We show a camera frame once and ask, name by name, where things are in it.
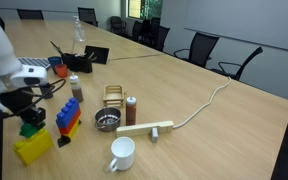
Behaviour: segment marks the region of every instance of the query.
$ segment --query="coffee mug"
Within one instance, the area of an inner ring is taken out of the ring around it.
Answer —
[[[109,166],[111,172],[126,170],[134,161],[135,144],[131,138],[119,137],[111,146],[113,160]]]

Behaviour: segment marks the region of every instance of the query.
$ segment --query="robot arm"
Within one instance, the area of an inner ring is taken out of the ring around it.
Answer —
[[[0,27],[0,96],[3,94],[4,97],[4,103],[0,103],[0,112],[6,111],[7,105],[2,104],[10,104],[8,101],[14,101],[14,99],[10,100],[11,96],[7,96],[8,93],[13,93],[21,88],[32,85],[47,84],[47,72],[45,68],[22,65],[16,58],[8,37]]]

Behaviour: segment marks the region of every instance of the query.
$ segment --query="wooden table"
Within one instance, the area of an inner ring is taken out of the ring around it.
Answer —
[[[84,53],[85,46],[90,45],[109,48],[109,60],[163,54],[95,26],[82,24],[86,41],[76,42],[73,53]],[[63,52],[70,53],[74,42],[74,21],[7,21],[6,34],[18,57],[58,56],[50,41]]]
[[[126,97],[137,98],[137,124],[179,124],[228,79],[168,55],[93,64],[92,73],[77,74],[84,101],[82,125],[72,142],[57,146],[55,116],[72,96],[67,83],[53,98],[38,103],[47,111],[46,129],[54,147],[31,165],[25,166],[13,151],[22,139],[21,120],[4,121],[3,179],[270,179],[288,123],[288,100],[232,81],[211,105],[185,126],[160,134],[157,143],[149,136],[131,137],[136,145],[133,166],[110,173],[116,134],[94,128],[105,85],[122,85]],[[50,82],[58,80],[52,71],[48,75]],[[120,110],[124,126],[125,108]]]

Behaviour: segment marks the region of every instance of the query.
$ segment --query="bottle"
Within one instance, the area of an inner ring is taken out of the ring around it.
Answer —
[[[76,41],[85,41],[85,33],[84,33],[84,28],[80,22],[80,19],[78,18],[78,16],[73,16],[76,18],[75,21],[75,40]]]
[[[70,76],[70,85],[73,97],[80,103],[84,100],[80,80],[77,75],[72,73]]]
[[[136,98],[128,97],[126,99],[126,126],[136,124]]]

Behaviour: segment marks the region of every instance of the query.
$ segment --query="wall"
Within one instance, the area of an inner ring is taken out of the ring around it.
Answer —
[[[120,0],[0,0],[0,16],[17,19],[16,9],[41,9],[44,19],[72,20],[78,15],[77,7],[95,8],[99,27],[110,30],[110,17],[121,16]]]
[[[185,29],[188,3],[189,0],[163,1],[161,24],[171,28],[164,44],[166,53],[173,54],[178,49],[190,47],[195,32]],[[126,16],[124,4],[122,1],[122,13]],[[130,34],[135,20],[125,19]],[[219,61],[241,64],[258,46],[261,45],[221,37],[211,53],[212,59],[206,68],[219,68],[217,65]],[[288,99],[288,51],[263,45],[262,47],[264,52],[246,66],[240,81]],[[232,68],[227,69],[229,72],[236,71]]]

